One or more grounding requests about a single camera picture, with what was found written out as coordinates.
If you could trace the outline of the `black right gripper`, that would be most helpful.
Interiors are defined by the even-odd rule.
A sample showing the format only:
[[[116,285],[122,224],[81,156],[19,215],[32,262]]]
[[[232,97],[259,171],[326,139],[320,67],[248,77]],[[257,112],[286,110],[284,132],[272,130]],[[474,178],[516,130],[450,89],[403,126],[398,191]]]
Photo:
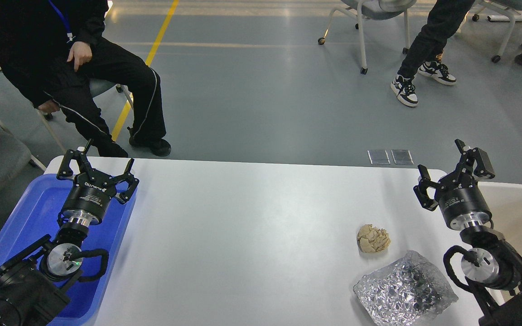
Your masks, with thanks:
[[[462,231],[492,220],[492,213],[478,188],[477,179],[493,179],[495,171],[484,150],[470,148],[460,139],[455,139],[455,144],[461,154],[455,167],[458,179],[454,175],[447,175],[439,182],[434,182],[427,167],[419,164],[420,176],[413,190],[420,206],[429,211],[439,206],[447,227]],[[435,190],[434,199],[429,196],[428,188]]]

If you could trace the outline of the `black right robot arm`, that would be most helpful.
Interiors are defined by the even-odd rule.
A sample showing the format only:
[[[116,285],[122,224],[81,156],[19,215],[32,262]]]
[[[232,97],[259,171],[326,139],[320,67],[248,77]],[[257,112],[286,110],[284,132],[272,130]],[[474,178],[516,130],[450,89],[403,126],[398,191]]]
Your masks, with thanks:
[[[522,256],[493,227],[492,213],[479,180],[493,179],[488,154],[455,140],[460,159],[455,169],[434,182],[427,167],[418,165],[413,190],[420,206],[440,209],[446,226],[459,232],[469,249],[454,245],[443,256],[447,276],[471,293],[483,316],[481,326],[522,326]]]

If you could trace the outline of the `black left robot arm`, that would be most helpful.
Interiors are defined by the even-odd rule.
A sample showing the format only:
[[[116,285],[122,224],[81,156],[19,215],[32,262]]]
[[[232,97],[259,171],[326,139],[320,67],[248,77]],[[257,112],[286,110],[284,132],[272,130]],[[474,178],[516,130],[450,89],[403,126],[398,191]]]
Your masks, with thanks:
[[[0,326],[82,324],[101,301],[139,179],[132,158],[94,168],[89,147],[31,182],[0,232]]]

